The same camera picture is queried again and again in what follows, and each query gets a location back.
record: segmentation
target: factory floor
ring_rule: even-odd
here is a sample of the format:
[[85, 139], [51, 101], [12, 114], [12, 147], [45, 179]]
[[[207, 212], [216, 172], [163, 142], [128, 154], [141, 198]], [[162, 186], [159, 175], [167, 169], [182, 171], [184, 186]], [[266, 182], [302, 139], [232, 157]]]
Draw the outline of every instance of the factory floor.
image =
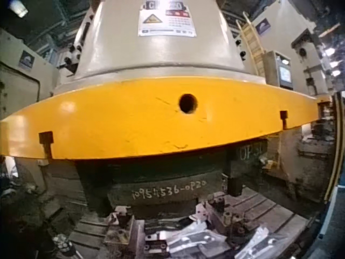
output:
[[264, 197], [307, 219], [316, 216], [322, 208], [319, 203], [304, 197], [298, 195], [293, 197], [285, 181], [267, 174], [262, 174], [260, 177], [244, 175], [242, 182]]

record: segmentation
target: display screen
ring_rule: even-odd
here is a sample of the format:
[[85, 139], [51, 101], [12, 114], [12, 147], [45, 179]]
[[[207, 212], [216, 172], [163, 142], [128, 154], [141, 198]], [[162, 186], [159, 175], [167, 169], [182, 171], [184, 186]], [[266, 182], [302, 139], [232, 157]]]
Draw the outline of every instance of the display screen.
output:
[[280, 71], [280, 79], [285, 82], [291, 83], [291, 72], [289, 69], [286, 69], [285, 67], [280, 66], [279, 67]]

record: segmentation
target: yellow metal band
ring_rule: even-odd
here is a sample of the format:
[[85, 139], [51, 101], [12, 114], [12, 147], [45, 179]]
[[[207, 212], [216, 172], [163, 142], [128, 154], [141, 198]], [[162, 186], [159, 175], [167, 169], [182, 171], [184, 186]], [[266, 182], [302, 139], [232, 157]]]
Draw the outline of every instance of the yellow metal band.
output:
[[[190, 94], [194, 112], [179, 101]], [[274, 86], [175, 77], [108, 83], [57, 95], [1, 121], [1, 153], [43, 159], [39, 133], [52, 132], [54, 159], [125, 158], [184, 152], [269, 135], [318, 119], [317, 102]]]

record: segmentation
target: warning label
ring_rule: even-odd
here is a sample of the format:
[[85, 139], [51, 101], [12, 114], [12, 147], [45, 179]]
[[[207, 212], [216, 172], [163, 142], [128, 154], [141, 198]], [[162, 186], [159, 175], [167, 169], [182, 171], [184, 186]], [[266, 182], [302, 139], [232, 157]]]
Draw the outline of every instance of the warning label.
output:
[[196, 37], [196, 31], [188, 6], [170, 1], [159, 5], [146, 1], [140, 10], [139, 36], [182, 36]]
[[162, 21], [152, 14], [143, 23], [162, 23]]

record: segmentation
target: overhead light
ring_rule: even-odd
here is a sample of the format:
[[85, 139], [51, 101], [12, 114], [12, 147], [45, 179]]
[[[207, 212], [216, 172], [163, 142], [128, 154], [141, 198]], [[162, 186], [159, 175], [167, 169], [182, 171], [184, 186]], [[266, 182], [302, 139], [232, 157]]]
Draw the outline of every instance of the overhead light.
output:
[[325, 50], [325, 53], [327, 54], [328, 57], [332, 56], [335, 52], [335, 49], [330, 47], [329, 49]]
[[9, 8], [20, 18], [23, 18], [29, 12], [20, 0], [12, 0]]
[[330, 63], [331, 68], [335, 68], [336, 66], [339, 65], [340, 62], [341, 62], [341, 61], [333, 61], [333, 62], [331, 62], [331, 63]]
[[341, 73], [341, 72], [340, 72], [339, 70], [334, 70], [334, 71], [332, 72], [332, 74], [333, 74], [334, 77], [339, 76], [340, 73]]

